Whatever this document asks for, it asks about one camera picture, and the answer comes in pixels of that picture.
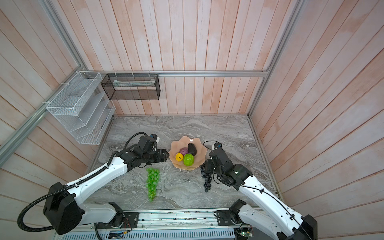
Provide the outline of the dark purple fake grape bunch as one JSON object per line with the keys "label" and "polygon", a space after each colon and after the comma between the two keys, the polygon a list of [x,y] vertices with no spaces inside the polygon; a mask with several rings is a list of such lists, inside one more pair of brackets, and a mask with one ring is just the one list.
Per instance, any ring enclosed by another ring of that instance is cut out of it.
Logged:
{"label": "dark purple fake grape bunch", "polygon": [[208,174],[206,172],[206,164],[200,165],[201,169],[201,175],[202,178],[205,180],[204,187],[205,187],[205,192],[207,193],[211,189],[211,182],[212,182],[212,174]]}

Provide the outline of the yellow fake lemon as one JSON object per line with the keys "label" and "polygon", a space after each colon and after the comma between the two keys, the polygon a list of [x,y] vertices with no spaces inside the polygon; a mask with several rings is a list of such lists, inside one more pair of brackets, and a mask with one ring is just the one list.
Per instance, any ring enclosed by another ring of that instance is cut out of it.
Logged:
{"label": "yellow fake lemon", "polygon": [[175,155],[175,160],[176,161],[181,162],[181,161],[183,161],[183,159],[184,159],[184,155],[182,153],[177,153]]}

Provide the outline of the green fake grape bunch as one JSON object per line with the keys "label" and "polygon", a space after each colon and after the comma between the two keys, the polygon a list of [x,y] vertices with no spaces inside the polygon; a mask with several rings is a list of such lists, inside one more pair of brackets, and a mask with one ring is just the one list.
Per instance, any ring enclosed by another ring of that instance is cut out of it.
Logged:
{"label": "green fake grape bunch", "polygon": [[160,179],[160,170],[149,168],[147,169],[147,173],[148,198],[149,201],[152,202],[157,195],[157,186]]}

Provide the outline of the purple fake fruit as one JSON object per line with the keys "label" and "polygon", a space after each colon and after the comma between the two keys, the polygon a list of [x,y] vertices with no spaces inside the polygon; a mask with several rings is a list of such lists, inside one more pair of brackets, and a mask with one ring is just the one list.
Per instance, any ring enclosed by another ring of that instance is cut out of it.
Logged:
{"label": "purple fake fruit", "polygon": [[185,156],[186,154],[189,153],[189,150],[188,150],[188,148],[182,148],[182,149],[180,149],[179,153],[182,154],[183,156]]}

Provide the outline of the dark fake avocado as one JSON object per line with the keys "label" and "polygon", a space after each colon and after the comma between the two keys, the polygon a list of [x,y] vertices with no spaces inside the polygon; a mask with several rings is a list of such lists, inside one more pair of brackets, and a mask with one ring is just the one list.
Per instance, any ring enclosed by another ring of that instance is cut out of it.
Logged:
{"label": "dark fake avocado", "polygon": [[197,148],[193,143],[188,144],[188,152],[189,154],[195,156],[197,154]]}

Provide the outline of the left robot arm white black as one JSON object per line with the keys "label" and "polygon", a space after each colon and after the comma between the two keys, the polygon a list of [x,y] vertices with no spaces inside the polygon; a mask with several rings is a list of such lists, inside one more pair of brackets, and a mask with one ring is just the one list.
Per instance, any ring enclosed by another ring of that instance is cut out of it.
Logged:
{"label": "left robot arm white black", "polygon": [[114,202],[87,205],[86,199],[134,168],[166,162],[169,156],[167,150],[158,149],[157,135],[143,135],[137,144],[114,152],[106,164],[89,174],[66,185],[52,185],[43,213],[59,235],[88,224],[103,223],[112,228],[120,228],[126,224],[125,214],[120,206]]}

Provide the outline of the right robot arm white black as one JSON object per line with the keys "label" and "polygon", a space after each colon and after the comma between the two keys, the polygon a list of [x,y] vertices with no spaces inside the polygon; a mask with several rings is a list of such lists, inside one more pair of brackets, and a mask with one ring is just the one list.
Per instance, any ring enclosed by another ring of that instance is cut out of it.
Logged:
{"label": "right robot arm white black", "polygon": [[288,207],[266,189],[245,166],[233,164],[222,144],[215,142],[202,167],[207,175],[216,175],[223,185],[233,187],[251,199],[263,212],[237,200],[228,210],[228,221],[235,225],[250,225],[273,240],[316,240],[318,223],[310,215],[303,216]]}

